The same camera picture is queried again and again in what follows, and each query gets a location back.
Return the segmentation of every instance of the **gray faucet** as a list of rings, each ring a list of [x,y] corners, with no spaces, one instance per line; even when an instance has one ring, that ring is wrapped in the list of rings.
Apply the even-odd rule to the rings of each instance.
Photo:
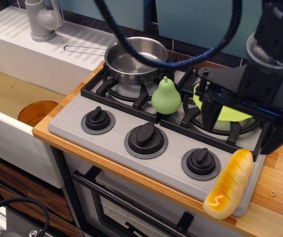
[[[62,26],[58,0],[51,0],[53,10],[47,10],[44,0],[26,0],[26,10],[31,36],[34,41],[44,42],[55,36],[55,30]]]

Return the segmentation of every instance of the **stainless steel pot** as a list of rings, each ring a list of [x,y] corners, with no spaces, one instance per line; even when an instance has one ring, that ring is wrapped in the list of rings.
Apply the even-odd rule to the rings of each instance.
[[[162,43],[146,37],[130,37],[127,38],[127,40],[143,56],[153,60],[167,60],[167,49]],[[66,51],[103,55],[67,49],[69,46],[105,49],[106,52],[104,58],[109,67],[111,76],[124,84],[144,85],[155,81],[162,73],[162,69],[149,67],[137,61],[123,48],[119,42],[113,43],[108,48],[74,44],[68,44],[64,46]]]

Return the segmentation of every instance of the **black cable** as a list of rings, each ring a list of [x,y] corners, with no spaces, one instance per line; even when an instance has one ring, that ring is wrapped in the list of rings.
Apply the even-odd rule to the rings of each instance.
[[[29,197],[12,197],[12,198],[8,198],[8,199],[0,201],[0,207],[13,203],[13,202],[29,202],[29,203],[37,205],[43,210],[44,215],[46,217],[46,222],[45,222],[45,225],[42,231],[39,233],[39,235],[37,235],[38,237],[43,237],[43,235],[45,234],[45,232],[47,231],[49,227],[49,213],[45,205],[43,205],[40,201],[33,199],[33,198],[29,198]]]
[[[240,20],[242,15],[242,0],[233,0],[233,10],[232,10],[232,16],[230,25],[228,27],[228,30],[223,37],[223,39],[213,48],[207,50],[206,52],[202,53],[201,55],[198,55],[194,58],[190,58],[183,61],[178,62],[162,62],[158,60],[151,60],[143,55],[139,54],[138,51],[129,43],[129,41],[126,39],[123,31],[119,28],[117,23],[114,21],[111,13],[109,12],[104,0],[94,0],[95,4],[97,5],[100,13],[104,17],[105,21],[108,23],[116,37],[118,38],[119,42],[122,44],[124,49],[131,54],[135,59],[137,59],[139,62],[155,67],[155,68],[164,68],[164,69],[178,69],[184,66],[190,66],[193,64],[201,63],[218,52],[220,52],[224,47],[228,45],[228,43],[232,40],[234,35],[236,34]]]

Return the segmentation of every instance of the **gray stove panel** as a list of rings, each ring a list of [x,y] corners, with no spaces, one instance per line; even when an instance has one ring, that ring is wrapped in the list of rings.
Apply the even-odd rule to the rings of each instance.
[[[101,135],[91,135],[82,130],[81,120],[85,114],[94,110],[97,106],[111,112],[115,116],[116,122],[111,131]],[[167,135],[168,147],[166,151],[154,159],[135,158],[126,151],[124,138],[130,130],[145,123],[147,121],[143,119],[101,105],[79,94],[50,122],[48,130],[195,198],[204,200],[213,187],[216,178],[208,181],[197,181],[187,176],[181,165],[183,155],[189,150],[206,147],[218,156],[222,170],[231,154],[156,124]],[[240,216],[246,212],[264,160],[265,156],[259,155],[254,163],[253,173],[234,215]]]

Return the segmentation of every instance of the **stove knob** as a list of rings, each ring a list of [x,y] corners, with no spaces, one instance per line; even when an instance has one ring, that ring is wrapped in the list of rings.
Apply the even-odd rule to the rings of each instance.
[[[207,148],[193,151],[186,164],[189,170],[197,175],[209,175],[216,168],[215,158]]]
[[[163,147],[164,138],[160,130],[152,122],[148,122],[132,130],[128,145],[136,153],[149,155]]]
[[[86,127],[94,131],[102,130],[108,127],[110,123],[110,116],[100,106],[88,113],[85,118]]]

